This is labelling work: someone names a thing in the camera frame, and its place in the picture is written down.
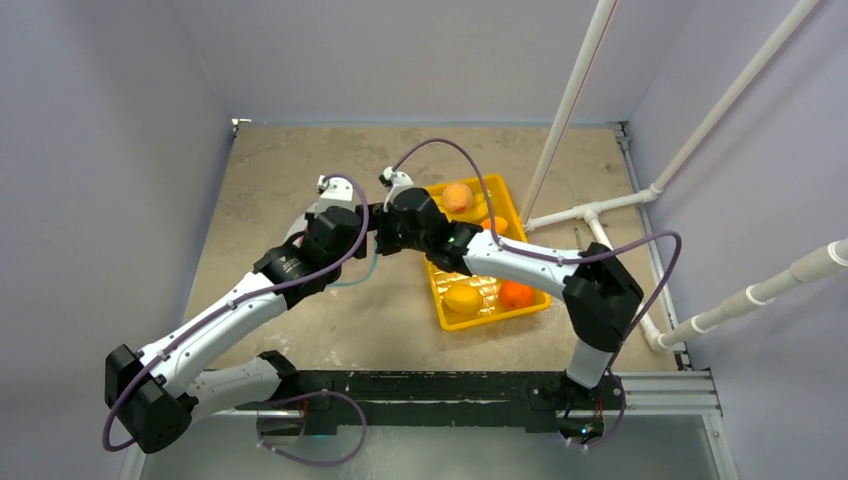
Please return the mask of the yellow lemon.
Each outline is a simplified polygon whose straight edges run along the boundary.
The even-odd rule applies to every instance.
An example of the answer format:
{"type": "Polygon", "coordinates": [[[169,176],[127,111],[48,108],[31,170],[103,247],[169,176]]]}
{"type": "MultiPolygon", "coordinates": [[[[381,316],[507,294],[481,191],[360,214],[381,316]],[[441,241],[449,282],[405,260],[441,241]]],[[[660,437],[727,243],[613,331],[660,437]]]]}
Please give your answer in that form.
{"type": "Polygon", "coordinates": [[[442,303],[457,314],[475,315],[484,305],[484,297],[471,285],[452,284],[443,293],[442,303]]]}

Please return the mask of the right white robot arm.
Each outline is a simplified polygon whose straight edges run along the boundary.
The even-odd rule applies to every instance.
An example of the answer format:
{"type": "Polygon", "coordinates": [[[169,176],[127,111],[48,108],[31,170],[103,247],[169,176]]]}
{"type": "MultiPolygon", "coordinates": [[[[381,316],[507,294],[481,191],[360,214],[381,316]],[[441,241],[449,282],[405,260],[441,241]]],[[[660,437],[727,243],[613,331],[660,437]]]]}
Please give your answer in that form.
{"type": "Polygon", "coordinates": [[[561,392],[576,407],[599,396],[644,298],[616,253],[598,243],[586,251],[555,250],[496,237],[480,225],[449,219],[420,187],[370,205],[369,213],[381,255],[415,250],[443,272],[513,281],[562,301],[577,343],[561,392]]]}

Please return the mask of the clear zip bag blue zipper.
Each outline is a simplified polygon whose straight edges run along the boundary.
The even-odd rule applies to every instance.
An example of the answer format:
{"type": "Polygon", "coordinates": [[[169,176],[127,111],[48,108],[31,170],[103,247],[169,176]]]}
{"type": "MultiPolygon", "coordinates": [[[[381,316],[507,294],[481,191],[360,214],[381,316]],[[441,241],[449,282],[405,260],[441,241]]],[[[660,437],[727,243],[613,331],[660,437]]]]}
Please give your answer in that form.
{"type": "MultiPolygon", "coordinates": [[[[315,203],[311,204],[305,210],[304,213],[301,213],[298,216],[298,218],[293,222],[293,224],[290,226],[289,230],[287,231],[286,236],[289,237],[289,236],[294,235],[294,234],[301,232],[301,231],[305,232],[307,230],[307,226],[308,226],[307,216],[309,214],[314,214],[317,206],[318,206],[318,203],[315,202],[315,203]]],[[[378,263],[378,257],[377,257],[377,253],[376,253],[376,250],[375,250],[376,244],[373,241],[370,241],[370,243],[369,243],[369,240],[366,239],[366,240],[363,241],[362,246],[366,247],[368,249],[367,257],[370,259],[369,268],[368,268],[367,272],[365,273],[365,275],[362,276],[360,279],[357,279],[357,280],[344,280],[344,279],[339,278],[337,281],[335,281],[331,284],[328,284],[327,285],[328,288],[337,289],[337,288],[352,287],[352,286],[360,285],[360,284],[368,281],[372,277],[372,275],[376,271],[376,267],[377,267],[377,263],[378,263]]]]}

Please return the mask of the orange peach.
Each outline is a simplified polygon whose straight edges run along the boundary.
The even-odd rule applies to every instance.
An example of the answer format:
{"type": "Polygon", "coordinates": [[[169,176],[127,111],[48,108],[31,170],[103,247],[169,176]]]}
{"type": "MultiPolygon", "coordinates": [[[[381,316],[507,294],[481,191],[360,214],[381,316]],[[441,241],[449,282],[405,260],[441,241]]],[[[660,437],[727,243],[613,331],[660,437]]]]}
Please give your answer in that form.
{"type": "Polygon", "coordinates": [[[441,193],[441,204],[449,213],[462,213],[475,204],[474,192],[464,183],[447,185],[441,193]]]}

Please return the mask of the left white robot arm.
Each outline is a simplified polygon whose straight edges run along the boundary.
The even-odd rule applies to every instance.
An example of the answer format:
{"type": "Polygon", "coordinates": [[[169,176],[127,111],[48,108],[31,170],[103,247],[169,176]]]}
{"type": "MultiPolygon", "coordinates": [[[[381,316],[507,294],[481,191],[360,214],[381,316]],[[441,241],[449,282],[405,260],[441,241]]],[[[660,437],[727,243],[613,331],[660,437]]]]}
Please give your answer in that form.
{"type": "Polygon", "coordinates": [[[336,281],[364,243],[370,214],[362,205],[330,206],[305,220],[199,316],[139,350],[122,344],[106,356],[105,451],[136,445],[156,453],[211,413],[251,402],[275,409],[295,402],[298,382],[285,373],[279,354],[207,368],[247,334],[336,281]]]}

